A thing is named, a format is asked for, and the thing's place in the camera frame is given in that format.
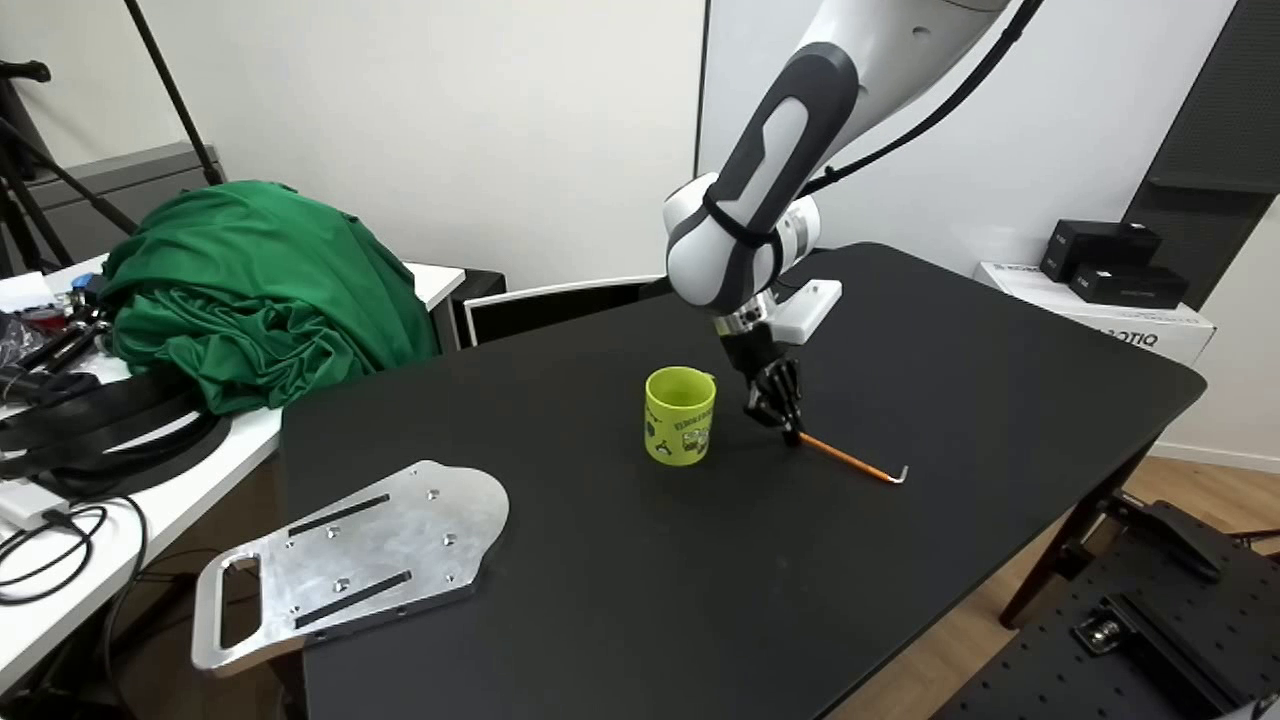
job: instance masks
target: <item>table leg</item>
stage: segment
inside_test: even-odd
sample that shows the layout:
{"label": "table leg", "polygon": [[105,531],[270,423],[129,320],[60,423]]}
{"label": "table leg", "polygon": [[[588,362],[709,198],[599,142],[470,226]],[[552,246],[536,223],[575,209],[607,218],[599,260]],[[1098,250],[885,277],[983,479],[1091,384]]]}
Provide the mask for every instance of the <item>table leg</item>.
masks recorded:
{"label": "table leg", "polygon": [[1028,570],[1028,578],[1014,593],[1014,598],[1002,610],[1005,629],[1020,629],[1028,605],[1035,598],[1035,593],[1065,566],[1065,561],[1073,555],[1073,549],[1090,537],[1090,526],[1104,516],[1108,500],[1125,488],[1125,479],[1134,476],[1134,468],[1149,457],[1151,444],[1145,444],[1140,452],[1134,452],[1113,476],[1104,476],[1065,519],[1065,526],[1052,537],[1052,544],[1043,549],[1043,555],[1035,561],[1035,566]]}

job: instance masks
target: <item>green fabric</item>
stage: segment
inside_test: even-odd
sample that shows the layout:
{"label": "green fabric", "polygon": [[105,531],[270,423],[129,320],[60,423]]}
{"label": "green fabric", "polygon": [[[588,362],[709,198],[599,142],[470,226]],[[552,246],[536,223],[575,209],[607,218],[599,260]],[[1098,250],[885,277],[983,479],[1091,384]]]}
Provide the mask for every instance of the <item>green fabric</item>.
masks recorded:
{"label": "green fabric", "polygon": [[123,362],[188,371],[219,415],[436,357],[413,273],[362,218],[279,182],[156,209],[105,277]]}

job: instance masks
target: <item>white box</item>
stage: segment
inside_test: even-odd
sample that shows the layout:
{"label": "white box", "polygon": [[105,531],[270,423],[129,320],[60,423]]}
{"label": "white box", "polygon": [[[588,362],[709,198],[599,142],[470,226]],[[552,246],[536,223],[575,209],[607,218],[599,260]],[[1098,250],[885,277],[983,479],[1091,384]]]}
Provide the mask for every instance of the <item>white box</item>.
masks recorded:
{"label": "white box", "polygon": [[992,284],[1023,303],[1035,303],[1052,317],[1068,317],[1098,331],[1119,336],[1145,351],[1167,357],[1175,362],[1197,362],[1212,339],[1212,320],[1179,309],[1125,309],[1125,303],[1086,303],[1068,284],[1048,278],[1032,266],[980,264],[980,284]]}

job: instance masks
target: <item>white wall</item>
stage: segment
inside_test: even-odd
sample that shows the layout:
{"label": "white wall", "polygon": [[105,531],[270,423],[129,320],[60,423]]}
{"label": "white wall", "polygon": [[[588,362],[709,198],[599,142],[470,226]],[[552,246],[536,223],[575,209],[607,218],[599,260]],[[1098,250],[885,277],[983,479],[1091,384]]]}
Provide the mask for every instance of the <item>white wall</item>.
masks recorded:
{"label": "white wall", "polygon": [[1204,401],[1157,444],[1160,457],[1256,468],[1280,476],[1280,204],[1252,233],[1204,303],[1219,322],[1200,371]]}
{"label": "white wall", "polygon": [[[713,4],[705,168],[720,168],[818,4]],[[1032,264],[1060,216],[1119,218],[1230,11],[1231,0],[1048,0],[957,116],[818,195],[824,245],[889,241],[972,273]],[[844,155],[885,149],[946,93]]]}
{"label": "white wall", "polygon": [[[511,284],[660,273],[660,204],[694,174],[701,0],[144,7],[232,174],[334,198],[410,260]],[[29,93],[65,160],[180,135],[123,18],[121,4],[0,0],[0,48],[20,37],[80,79]]]}

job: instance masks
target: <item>yellow-green cup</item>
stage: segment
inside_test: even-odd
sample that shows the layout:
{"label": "yellow-green cup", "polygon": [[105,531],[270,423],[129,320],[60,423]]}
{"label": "yellow-green cup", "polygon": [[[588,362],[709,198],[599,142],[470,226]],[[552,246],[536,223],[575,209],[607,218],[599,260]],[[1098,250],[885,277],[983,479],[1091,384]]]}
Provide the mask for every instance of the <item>yellow-green cup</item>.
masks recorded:
{"label": "yellow-green cup", "polygon": [[644,452],[657,463],[687,468],[713,449],[715,377],[683,362],[644,380]]}

